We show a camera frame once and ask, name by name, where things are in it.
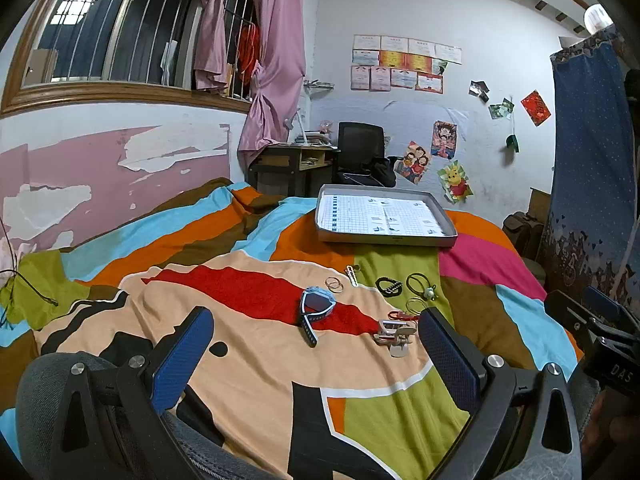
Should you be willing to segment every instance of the striped blanket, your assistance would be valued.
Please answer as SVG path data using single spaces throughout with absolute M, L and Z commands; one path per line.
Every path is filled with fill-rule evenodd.
M 459 233 L 450 249 L 325 244 L 316 200 L 281 199 L 217 179 L 80 246 L 25 256 L 20 272 L 58 306 L 21 280 L 13 303 L 9 287 L 0 291 L 10 322 L 0 328 L 0 430 L 10 444 L 17 383 L 38 354 L 83 350 L 121 365 L 203 305 L 214 338 L 178 417 L 282 478 L 424 480 L 468 413 L 417 339 L 404 358 L 373 341 L 378 320 L 412 296 L 383 298 L 380 276 L 427 275 L 434 306 L 484 354 L 522 368 L 555 361 L 567 377 L 574 369 L 577 351 L 545 315 L 545 291 L 493 224 L 447 212 Z M 354 264 L 358 287 L 344 275 Z M 314 323 L 310 348 L 298 302 L 330 276 L 344 290 Z

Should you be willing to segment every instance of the metal grille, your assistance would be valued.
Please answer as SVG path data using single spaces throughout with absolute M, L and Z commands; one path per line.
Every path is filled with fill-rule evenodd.
M 177 66 L 192 0 L 58 0 L 39 49 L 57 53 L 41 82 L 134 81 L 182 87 Z
M 240 69 L 238 44 L 242 30 L 246 30 L 251 23 L 257 24 L 254 0 L 225 0 L 226 62 L 230 70 L 228 94 L 243 101 L 250 100 L 250 73 Z

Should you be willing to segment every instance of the blue curtain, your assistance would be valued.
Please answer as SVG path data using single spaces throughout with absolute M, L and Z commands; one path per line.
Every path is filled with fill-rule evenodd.
M 588 285 L 609 294 L 634 224 L 631 116 L 612 26 L 551 57 L 556 85 L 556 166 L 543 240 L 549 290 L 576 300 Z M 616 297 L 640 301 L 635 250 Z

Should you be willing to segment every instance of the light blue stripe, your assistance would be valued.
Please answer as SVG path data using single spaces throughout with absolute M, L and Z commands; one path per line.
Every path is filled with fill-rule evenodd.
M 229 191 L 238 191 L 239 189 L 244 189 L 245 187 L 249 187 L 246 182 L 236 182 L 231 184 L 231 186 L 226 186 Z
M 18 457 L 20 463 L 22 463 L 22 459 L 20 458 L 20 449 L 18 448 L 18 437 L 15 433 L 15 408 L 9 408 L 2 412 L 0 415 L 0 432 L 7 444 L 11 448 L 11 451 L 14 452 L 14 455 Z
M 0 319 L 4 314 L 4 308 L 0 305 Z M 30 329 L 29 324 L 25 319 L 20 323 L 14 325 L 8 321 L 4 322 L 4 325 L 0 327 L 0 346 L 7 347 L 18 339 L 22 334 L 28 332 Z
M 175 233 L 203 216 L 224 209 L 231 204 L 232 198 L 226 187 L 219 187 L 194 205 L 176 207 L 141 218 L 70 253 L 62 253 L 60 257 L 66 277 L 84 282 L 92 280 L 113 260 L 129 256 L 161 236 Z
M 509 317 L 518 326 L 523 343 L 527 346 L 538 370 L 554 362 L 562 367 L 565 379 L 578 364 L 574 347 L 564 328 L 545 312 L 540 300 L 532 300 L 504 285 L 496 285 L 495 291 Z
M 281 200 L 279 206 L 267 216 L 261 218 L 258 227 L 246 240 L 238 240 L 232 251 L 242 249 L 252 258 L 268 262 L 276 250 L 280 234 L 298 218 L 316 208 L 316 198 L 299 198 L 290 196 Z

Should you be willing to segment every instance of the screw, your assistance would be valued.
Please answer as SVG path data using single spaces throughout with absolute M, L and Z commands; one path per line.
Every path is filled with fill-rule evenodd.
M 504 359 L 496 354 L 490 355 L 486 361 L 494 368 L 502 368 L 504 366 Z
M 562 372 L 562 368 L 559 367 L 556 363 L 549 363 L 546 366 L 546 369 L 549 370 L 549 373 L 553 375 L 560 375 L 560 373 Z
M 84 363 L 76 363 L 71 367 L 73 375 L 80 375 L 82 372 L 84 372 Z
M 130 368 L 140 368 L 145 363 L 145 357 L 142 355 L 134 355 L 129 359 Z

